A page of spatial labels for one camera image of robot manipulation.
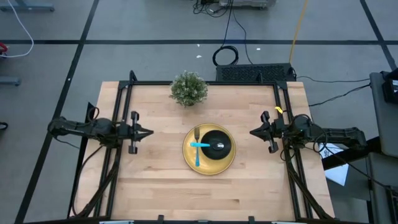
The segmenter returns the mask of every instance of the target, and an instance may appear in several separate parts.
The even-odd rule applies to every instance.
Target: red object
[[[7,46],[4,43],[0,42],[0,54],[6,53],[8,51]]]

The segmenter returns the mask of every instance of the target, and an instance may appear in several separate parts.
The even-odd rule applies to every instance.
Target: gray stand
[[[21,79],[16,77],[2,77],[0,76],[0,85],[15,85],[19,86]]]
[[[12,6],[14,7],[15,10],[17,11],[30,11],[34,9],[43,9],[43,10],[50,10],[54,11],[54,5],[53,4],[45,4],[45,3],[25,3],[24,0],[15,0],[16,4],[13,4]],[[3,12],[5,11],[12,11],[12,8],[8,4],[0,4],[0,10]]]

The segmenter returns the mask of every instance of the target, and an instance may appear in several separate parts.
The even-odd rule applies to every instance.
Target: concrete floor
[[[52,0],[55,12],[25,12],[20,18],[36,44],[26,57],[0,61],[0,74],[22,78],[22,85],[0,86],[0,120],[9,129],[0,135],[0,223],[12,223],[29,183],[52,119],[62,86],[70,70],[94,0]],[[268,11],[237,9],[236,16],[251,40],[292,40],[304,0],[279,0]],[[398,40],[396,0],[366,0],[384,40]],[[87,40],[222,40],[227,16],[211,18],[192,13],[190,0],[99,0]],[[0,12],[0,42],[27,40],[12,13]],[[244,38],[231,19],[228,39]],[[377,40],[360,0],[309,0],[298,40]],[[8,44],[9,55],[25,52],[28,44]],[[133,69],[139,80],[172,80],[184,70],[197,71],[205,80],[215,79],[211,56],[219,44],[86,44],[63,107],[62,116],[83,120],[87,102],[96,103],[101,82],[128,78]],[[238,44],[239,64],[247,64],[244,45]],[[389,45],[398,60],[398,46]],[[289,44],[249,44],[254,63],[285,63]],[[234,55],[222,52],[219,63]],[[292,62],[297,74],[319,80],[356,80],[371,72],[391,70],[380,45],[297,45]],[[309,103],[318,103],[366,83],[314,83],[302,79]],[[356,126],[368,139],[377,136],[370,88],[311,108],[319,125],[331,128]],[[70,137],[74,144],[78,138]],[[52,142],[25,222],[65,218],[72,191],[78,151]],[[332,194],[335,213],[347,221],[367,219],[364,201]],[[352,204],[357,210],[347,212]]]

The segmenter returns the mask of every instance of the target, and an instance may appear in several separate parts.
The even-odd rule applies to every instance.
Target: yellow tag
[[[282,108],[280,108],[280,107],[278,107],[278,106],[276,106],[275,109],[276,109],[278,112],[280,112],[281,114],[284,113],[284,111],[282,110]]]

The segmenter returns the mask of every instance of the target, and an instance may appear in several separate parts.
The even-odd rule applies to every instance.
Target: green plant
[[[171,86],[170,97],[182,106],[193,106],[195,103],[203,102],[207,97],[207,84],[197,72],[185,71],[177,75]]]

